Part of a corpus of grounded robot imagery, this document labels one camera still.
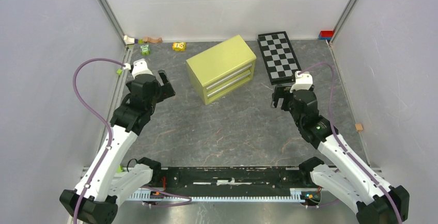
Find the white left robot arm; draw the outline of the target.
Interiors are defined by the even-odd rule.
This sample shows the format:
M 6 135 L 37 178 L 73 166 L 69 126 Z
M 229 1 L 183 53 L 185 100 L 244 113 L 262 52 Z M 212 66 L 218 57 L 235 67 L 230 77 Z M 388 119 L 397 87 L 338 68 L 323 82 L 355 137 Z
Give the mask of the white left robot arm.
M 73 190 L 65 189 L 60 202 L 75 221 L 112 223 L 119 207 L 139 187 L 157 186 L 162 181 L 161 163 L 141 158 L 127 174 L 114 181 L 116 170 L 128 149 L 150 121 L 157 103 L 175 96 L 164 70 L 161 78 L 150 73 L 136 74 L 127 82 L 129 93 L 115 109 L 106 143 Z

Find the red blue blocks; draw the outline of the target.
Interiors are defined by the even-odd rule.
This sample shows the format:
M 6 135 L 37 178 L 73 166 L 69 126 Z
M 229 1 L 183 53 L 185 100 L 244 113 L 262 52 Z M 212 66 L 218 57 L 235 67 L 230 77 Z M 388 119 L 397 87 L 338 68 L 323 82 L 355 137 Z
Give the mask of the red blue blocks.
M 318 39 L 330 41 L 333 35 L 334 35 L 333 30 L 322 30 L 319 32 Z

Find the green owl toy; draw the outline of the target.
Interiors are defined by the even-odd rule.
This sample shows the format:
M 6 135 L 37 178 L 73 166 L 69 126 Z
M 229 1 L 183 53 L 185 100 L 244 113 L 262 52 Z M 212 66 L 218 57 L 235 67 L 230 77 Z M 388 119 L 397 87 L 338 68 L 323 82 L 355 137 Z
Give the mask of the green owl toy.
M 149 44 L 144 44 L 140 46 L 140 53 L 142 55 L 149 55 L 150 54 L 150 47 Z

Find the wooden arch blocks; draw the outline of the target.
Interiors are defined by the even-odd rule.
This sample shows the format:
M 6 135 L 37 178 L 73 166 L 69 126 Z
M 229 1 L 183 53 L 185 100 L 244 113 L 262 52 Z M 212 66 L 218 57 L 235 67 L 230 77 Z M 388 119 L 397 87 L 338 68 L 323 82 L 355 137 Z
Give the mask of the wooden arch blocks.
M 123 41 L 125 45 L 134 45 L 134 44 L 141 44 L 141 43 L 162 43 L 163 39 L 161 37 L 159 38 L 150 38 L 150 37 L 143 37 L 141 39 L 132 38 L 127 35 L 124 35 Z

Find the green drawer cabinet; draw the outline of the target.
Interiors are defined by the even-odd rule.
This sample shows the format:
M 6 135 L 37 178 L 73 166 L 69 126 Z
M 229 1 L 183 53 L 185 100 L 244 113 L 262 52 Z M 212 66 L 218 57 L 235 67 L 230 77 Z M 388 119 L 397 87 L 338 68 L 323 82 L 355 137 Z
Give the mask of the green drawer cabinet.
M 255 64 L 255 53 L 240 35 L 186 60 L 189 80 L 206 105 L 251 81 Z

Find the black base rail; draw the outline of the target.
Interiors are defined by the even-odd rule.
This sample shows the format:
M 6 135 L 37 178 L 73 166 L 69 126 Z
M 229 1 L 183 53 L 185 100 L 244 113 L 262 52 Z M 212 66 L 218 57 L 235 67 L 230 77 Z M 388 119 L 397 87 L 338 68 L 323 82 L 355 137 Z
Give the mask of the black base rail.
M 298 167 L 167 167 L 149 185 L 190 197 L 276 197 L 290 189 L 314 189 Z

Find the green cube near rail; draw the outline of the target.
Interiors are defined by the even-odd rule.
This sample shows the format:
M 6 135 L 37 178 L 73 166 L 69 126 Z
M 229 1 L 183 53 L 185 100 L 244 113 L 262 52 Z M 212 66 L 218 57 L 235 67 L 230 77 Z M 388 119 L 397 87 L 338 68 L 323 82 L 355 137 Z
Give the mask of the green cube near rail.
M 118 168 L 117 168 L 117 170 L 116 170 L 116 172 L 117 172 L 117 173 L 124 172 L 123 166 L 122 166 L 122 165 L 119 165 Z

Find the yellow owl toy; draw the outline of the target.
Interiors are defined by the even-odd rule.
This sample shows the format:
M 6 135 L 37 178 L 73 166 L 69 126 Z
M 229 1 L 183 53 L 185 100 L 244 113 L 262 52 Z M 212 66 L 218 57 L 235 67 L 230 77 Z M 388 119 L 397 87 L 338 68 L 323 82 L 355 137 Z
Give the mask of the yellow owl toy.
M 186 42 L 174 42 L 172 45 L 172 49 L 174 51 L 185 51 L 186 49 Z

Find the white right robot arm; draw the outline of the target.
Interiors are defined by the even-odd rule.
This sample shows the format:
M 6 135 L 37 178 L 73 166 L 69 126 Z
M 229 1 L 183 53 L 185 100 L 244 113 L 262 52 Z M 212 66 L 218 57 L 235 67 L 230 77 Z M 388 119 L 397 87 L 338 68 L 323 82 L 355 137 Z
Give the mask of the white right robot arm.
M 305 187 L 317 185 L 347 205 L 359 223 L 403 223 L 409 214 L 410 194 L 394 187 L 372 170 L 347 144 L 329 119 L 319 113 L 312 88 L 276 86 L 271 106 L 291 114 L 302 138 L 336 167 L 312 157 L 299 164 L 298 179 Z

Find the black white chessboard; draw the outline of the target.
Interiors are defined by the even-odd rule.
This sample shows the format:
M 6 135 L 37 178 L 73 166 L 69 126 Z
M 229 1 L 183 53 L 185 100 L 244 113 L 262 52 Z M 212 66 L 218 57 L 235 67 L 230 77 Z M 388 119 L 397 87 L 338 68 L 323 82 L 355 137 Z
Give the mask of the black white chessboard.
M 257 42 L 272 85 L 295 81 L 295 72 L 301 71 L 290 39 L 285 31 L 259 34 Z

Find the small wooden cube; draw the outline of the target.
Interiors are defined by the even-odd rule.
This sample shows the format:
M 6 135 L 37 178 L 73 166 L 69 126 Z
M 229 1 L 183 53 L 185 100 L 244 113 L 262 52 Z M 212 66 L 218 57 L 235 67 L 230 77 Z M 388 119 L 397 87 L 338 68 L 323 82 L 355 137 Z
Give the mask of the small wooden cube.
M 355 129 L 356 129 L 357 132 L 361 132 L 361 131 L 364 130 L 364 127 L 363 127 L 363 125 L 361 123 L 356 123 L 355 124 Z

